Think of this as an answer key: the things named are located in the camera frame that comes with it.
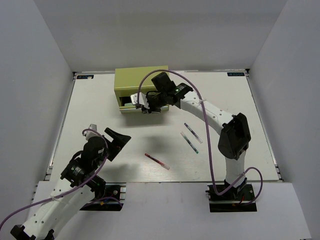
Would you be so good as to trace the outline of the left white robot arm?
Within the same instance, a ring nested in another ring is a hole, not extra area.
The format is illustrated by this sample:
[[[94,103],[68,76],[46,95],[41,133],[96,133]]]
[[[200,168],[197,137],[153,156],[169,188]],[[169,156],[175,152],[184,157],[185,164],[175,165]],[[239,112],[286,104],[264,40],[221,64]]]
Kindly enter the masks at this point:
[[[82,131],[86,143],[72,156],[50,196],[36,203],[39,208],[27,221],[11,229],[16,240],[54,240],[81,208],[105,196],[106,182],[98,172],[106,161],[116,158],[131,136],[108,127],[104,132],[112,140],[98,133],[95,124]]]

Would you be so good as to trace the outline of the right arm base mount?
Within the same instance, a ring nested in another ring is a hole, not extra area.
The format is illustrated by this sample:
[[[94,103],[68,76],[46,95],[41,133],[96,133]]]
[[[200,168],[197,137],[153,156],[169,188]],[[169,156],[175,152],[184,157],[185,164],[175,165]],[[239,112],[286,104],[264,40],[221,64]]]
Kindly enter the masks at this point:
[[[251,184],[246,184],[237,196],[233,193],[217,195],[214,192],[213,185],[208,185],[205,191],[208,195],[209,210],[211,213],[249,213],[257,212],[254,189]]]

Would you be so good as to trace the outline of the green metal drawer box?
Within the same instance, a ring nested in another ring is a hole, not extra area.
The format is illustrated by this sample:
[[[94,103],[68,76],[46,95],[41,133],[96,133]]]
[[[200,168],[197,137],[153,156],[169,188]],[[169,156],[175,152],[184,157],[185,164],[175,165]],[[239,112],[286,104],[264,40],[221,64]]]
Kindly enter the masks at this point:
[[[122,114],[139,112],[135,106],[124,106],[132,103],[130,96],[137,93],[142,79],[154,70],[168,70],[167,65],[116,68],[114,76],[114,93]]]

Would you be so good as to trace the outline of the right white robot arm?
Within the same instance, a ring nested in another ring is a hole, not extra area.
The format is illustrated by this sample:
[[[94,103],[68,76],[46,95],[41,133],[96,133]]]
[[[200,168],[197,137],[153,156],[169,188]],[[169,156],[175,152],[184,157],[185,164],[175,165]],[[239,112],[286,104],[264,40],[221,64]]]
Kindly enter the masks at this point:
[[[218,191],[216,183],[212,184],[217,196],[226,194],[236,200],[244,193],[247,183],[245,169],[245,156],[251,141],[251,133],[247,117],[243,113],[231,114],[206,101],[197,87],[185,76],[173,71],[172,74],[182,78],[183,83],[175,84],[169,77],[170,70],[156,69],[147,74],[152,74],[152,83],[156,88],[155,95],[142,93],[143,81],[139,83],[136,99],[133,104],[143,113],[151,114],[160,112],[166,105],[193,114],[205,124],[207,149],[211,179],[215,179],[210,128],[219,136],[218,150],[225,158],[226,175],[224,190]]]

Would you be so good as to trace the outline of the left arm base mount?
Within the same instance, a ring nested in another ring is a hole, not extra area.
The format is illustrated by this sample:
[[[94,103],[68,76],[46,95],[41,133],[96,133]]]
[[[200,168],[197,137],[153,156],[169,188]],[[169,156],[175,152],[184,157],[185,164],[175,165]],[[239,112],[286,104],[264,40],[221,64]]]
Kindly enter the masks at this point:
[[[100,198],[94,198],[85,204],[81,211],[119,212],[125,203],[126,183],[106,183],[105,192]]]

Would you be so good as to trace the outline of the purple gel pen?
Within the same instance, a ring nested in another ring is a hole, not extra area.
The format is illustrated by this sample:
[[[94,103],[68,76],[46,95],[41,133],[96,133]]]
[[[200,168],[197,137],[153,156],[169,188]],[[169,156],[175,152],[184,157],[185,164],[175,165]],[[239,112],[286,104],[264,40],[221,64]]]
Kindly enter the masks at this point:
[[[202,144],[202,139],[195,133],[195,131],[185,122],[184,126],[191,132],[191,134],[197,139],[197,141]]]

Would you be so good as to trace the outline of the green highlighter marker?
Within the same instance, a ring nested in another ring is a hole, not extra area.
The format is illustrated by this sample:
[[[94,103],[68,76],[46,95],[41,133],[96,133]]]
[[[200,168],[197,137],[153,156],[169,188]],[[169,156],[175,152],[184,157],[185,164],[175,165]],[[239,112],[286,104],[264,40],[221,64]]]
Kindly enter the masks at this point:
[[[132,107],[132,106],[134,106],[134,105],[133,105],[131,102],[128,102],[128,103],[125,103],[124,106],[126,106],[126,107]]]

